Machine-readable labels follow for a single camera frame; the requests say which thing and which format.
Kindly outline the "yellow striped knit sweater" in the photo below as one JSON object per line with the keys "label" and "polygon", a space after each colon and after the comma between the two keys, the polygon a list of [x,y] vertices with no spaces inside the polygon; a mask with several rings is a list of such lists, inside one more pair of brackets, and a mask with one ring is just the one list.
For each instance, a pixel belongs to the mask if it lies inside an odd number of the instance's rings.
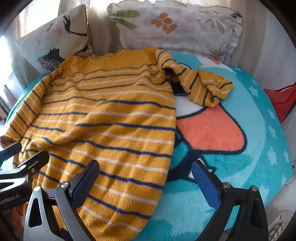
{"label": "yellow striped knit sweater", "polygon": [[132,240],[158,205],[173,155],[172,82],[210,108],[233,88],[227,78],[187,68],[156,48],[72,56],[30,91],[1,146],[21,142],[16,164],[46,150],[49,162],[33,176],[45,188],[99,161],[100,175],[78,213],[96,240]]}

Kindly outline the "patterned white storage box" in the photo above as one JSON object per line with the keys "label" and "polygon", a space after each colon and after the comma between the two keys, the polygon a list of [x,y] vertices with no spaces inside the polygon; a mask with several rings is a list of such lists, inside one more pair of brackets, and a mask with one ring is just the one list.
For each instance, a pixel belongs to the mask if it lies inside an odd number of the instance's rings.
{"label": "patterned white storage box", "polygon": [[282,214],[280,214],[273,222],[271,228],[269,228],[268,240],[277,241],[285,230],[285,227],[286,223],[282,220]]}

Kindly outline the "turquoise cartoon fleece blanket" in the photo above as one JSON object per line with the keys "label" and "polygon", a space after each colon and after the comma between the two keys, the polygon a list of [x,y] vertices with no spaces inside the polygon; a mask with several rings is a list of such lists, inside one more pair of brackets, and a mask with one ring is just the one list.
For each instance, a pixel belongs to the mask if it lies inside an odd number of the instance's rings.
{"label": "turquoise cartoon fleece blanket", "polygon": [[269,98],[252,76],[207,58],[170,54],[187,68],[227,78],[233,88],[210,108],[193,103],[179,83],[171,83],[176,109],[173,155],[158,205],[132,240],[199,236],[214,209],[193,179],[194,161],[202,161],[210,172],[236,187],[257,186],[264,204],[292,175],[285,134]]}

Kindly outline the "red plastic bag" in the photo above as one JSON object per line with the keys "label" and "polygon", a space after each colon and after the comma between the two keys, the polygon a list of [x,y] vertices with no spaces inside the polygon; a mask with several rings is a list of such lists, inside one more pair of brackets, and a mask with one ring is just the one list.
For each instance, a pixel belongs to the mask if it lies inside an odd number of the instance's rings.
{"label": "red plastic bag", "polygon": [[285,86],[278,90],[265,88],[264,92],[266,93],[270,102],[272,103],[280,123],[282,123],[295,107],[295,99],[296,99],[295,83]]}

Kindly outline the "white girl print pillow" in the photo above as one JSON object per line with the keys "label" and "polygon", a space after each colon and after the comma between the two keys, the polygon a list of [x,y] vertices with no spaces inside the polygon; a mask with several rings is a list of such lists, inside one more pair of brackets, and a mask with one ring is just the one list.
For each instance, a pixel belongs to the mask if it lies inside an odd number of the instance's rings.
{"label": "white girl print pillow", "polygon": [[23,57],[41,74],[54,71],[67,58],[87,58],[89,44],[86,6],[81,4],[16,40]]}

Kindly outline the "white leaf print pillow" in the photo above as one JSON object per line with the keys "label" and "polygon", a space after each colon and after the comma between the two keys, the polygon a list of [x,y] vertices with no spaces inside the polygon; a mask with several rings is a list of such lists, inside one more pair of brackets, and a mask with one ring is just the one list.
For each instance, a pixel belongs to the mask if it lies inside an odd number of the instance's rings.
{"label": "white leaf print pillow", "polygon": [[107,13],[125,49],[165,49],[225,64],[243,29],[240,13],[224,6],[122,1],[110,4]]}

